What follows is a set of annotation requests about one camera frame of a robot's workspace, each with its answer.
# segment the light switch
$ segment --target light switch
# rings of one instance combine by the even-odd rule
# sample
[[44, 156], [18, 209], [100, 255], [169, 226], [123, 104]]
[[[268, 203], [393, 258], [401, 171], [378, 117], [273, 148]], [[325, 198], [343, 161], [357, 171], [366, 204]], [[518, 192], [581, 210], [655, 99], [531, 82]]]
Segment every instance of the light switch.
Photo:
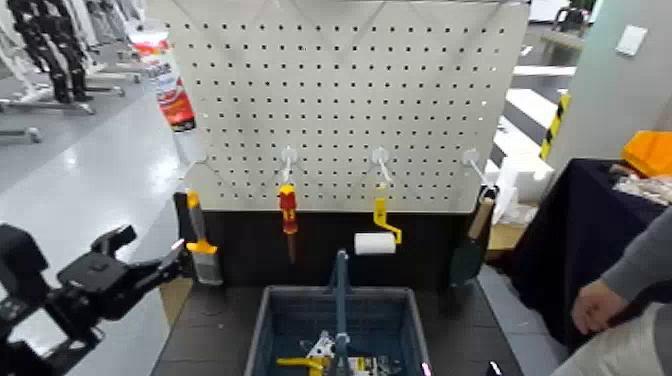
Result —
[[626, 26], [621, 41], [618, 42], [618, 46], [616, 46], [616, 51], [626, 55], [635, 56], [647, 32], [647, 29], [641, 27], [632, 25]]

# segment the blue basket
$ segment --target blue basket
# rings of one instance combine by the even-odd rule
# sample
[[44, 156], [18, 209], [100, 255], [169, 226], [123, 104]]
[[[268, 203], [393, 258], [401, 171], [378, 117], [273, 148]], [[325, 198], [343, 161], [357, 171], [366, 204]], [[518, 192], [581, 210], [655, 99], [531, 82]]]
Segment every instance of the blue basket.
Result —
[[[327, 287], [269, 286], [265, 289], [245, 376], [305, 376], [304, 367], [280, 367], [277, 358], [305, 357], [301, 340], [315, 342], [323, 330], [337, 332], [337, 299]], [[427, 345], [413, 291], [360, 287], [345, 297], [348, 356], [399, 360], [398, 376], [426, 376]]]

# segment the person's hand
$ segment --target person's hand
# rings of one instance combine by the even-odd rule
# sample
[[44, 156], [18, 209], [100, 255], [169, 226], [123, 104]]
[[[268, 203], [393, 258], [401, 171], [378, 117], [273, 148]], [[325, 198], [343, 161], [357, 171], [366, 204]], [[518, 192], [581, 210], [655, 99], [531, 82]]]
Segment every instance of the person's hand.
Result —
[[623, 311], [628, 302], [598, 279], [579, 290], [574, 301], [572, 319], [582, 334], [600, 332], [609, 327], [608, 321]]

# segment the orange box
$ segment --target orange box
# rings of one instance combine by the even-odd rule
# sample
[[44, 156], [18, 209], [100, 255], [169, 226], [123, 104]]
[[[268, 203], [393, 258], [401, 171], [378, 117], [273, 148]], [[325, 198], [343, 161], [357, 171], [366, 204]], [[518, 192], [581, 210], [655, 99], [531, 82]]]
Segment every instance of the orange box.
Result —
[[639, 131], [621, 155], [646, 176], [672, 175], [672, 132]]

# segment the basket handle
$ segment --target basket handle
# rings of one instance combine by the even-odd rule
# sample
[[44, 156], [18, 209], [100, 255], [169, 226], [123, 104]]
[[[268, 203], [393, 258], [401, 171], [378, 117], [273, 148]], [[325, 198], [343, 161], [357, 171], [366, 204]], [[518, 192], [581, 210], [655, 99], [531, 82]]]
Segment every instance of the basket handle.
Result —
[[350, 337], [347, 333], [345, 316], [345, 294], [351, 294], [352, 287], [348, 280], [348, 254], [344, 249], [341, 249], [336, 254], [336, 262], [334, 263], [334, 270], [331, 273], [331, 282], [329, 283], [327, 292], [336, 295], [336, 348], [333, 359], [335, 366], [329, 368], [329, 376], [339, 375], [339, 366], [345, 367], [346, 375], [352, 376], [352, 370], [348, 362]]

